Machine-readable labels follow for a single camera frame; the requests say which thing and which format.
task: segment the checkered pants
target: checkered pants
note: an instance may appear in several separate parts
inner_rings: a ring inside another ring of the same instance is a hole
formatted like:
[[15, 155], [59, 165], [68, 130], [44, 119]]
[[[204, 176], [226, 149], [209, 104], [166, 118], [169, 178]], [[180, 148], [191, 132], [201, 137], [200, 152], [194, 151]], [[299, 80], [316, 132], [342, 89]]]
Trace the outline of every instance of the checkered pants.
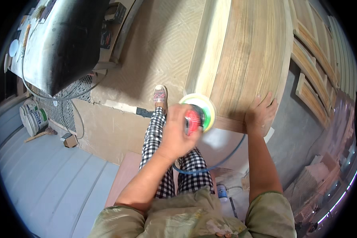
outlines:
[[[150, 124], [145, 132], [144, 145], [142, 150], [142, 161], [139, 170], [152, 158], [153, 153], [159, 148], [162, 139], [162, 128], [165, 125], [165, 115], [162, 107], [157, 107], [152, 114]], [[206, 169], [206, 163], [197, 147], [188, 154], [178, 159], [180, 167], [185, 171], [195, 171]], [[209, 172], [199, 174], [179, 174], [178, 194], [186, 192], [195, 192], [208, 185], [210, 192], [214, 194], [212, 177]], [[157, 188], [156, 198], [169, 198], [175, 196], [175, 185], [173, 182], [172, 166], [165, 173], [159, 187]]]

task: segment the gray floor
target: gray floor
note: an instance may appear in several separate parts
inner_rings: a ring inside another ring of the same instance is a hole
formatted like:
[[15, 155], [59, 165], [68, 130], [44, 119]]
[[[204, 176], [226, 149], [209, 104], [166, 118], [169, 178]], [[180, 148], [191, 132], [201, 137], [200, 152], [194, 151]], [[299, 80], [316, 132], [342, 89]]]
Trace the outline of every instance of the gray floor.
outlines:
[[275, 133], [267, 143], [284, 189], [310, 164], [315, 155], [315, 141], [324, 131], [314, 114], [295, 95], [299, 74], [300, 69], [291, 61], [283, 98], [272, 124]]

